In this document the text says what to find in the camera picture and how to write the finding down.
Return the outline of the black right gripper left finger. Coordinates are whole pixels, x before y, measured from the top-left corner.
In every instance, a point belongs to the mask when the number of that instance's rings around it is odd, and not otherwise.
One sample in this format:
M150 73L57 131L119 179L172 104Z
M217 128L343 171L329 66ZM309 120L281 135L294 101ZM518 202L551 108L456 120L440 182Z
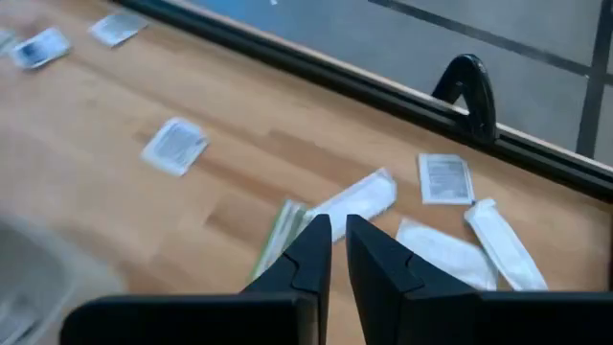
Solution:
M243 291L261 300L249 317L252 345L327 345L331 275L329 216L315 217Z

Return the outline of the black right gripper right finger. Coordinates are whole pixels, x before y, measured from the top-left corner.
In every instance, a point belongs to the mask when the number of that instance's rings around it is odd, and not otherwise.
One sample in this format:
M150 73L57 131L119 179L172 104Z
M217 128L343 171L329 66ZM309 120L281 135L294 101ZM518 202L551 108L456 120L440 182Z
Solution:
M367 345L476 345L477 290L357 215L346 245Z

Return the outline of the plain white bandage wrapper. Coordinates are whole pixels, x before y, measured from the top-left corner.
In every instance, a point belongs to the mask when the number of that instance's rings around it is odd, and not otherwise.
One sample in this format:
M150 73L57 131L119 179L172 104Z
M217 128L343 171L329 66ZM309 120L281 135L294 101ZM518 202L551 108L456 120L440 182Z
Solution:
M478 246L404 218L396 239L430 264L480 290L497 290L498 270Z
M465 221L512 289L549 289L534 259L499 213L493 199L477 201L465 212Z
M397 183L387 169L381 168L310 209L307 214L312 217L328 215L331 240L337 242L346 235L348 215L370 220L392 207L396 200Z

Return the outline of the white plastic bin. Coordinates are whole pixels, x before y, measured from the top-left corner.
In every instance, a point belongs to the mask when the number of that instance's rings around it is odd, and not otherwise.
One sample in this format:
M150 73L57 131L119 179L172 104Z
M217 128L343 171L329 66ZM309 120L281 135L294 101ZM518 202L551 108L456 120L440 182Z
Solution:
M73 309L125 291L109 264L51 230L0 215L0 345L58 345Z

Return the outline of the white packet blue print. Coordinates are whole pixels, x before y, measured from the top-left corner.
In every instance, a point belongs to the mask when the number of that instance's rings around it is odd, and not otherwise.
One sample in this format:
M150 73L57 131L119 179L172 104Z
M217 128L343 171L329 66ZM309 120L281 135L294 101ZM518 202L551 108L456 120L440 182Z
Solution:
M18 67L33 70L63 57L70 49L70 41L59 29L52 27L17 44L9 54Z

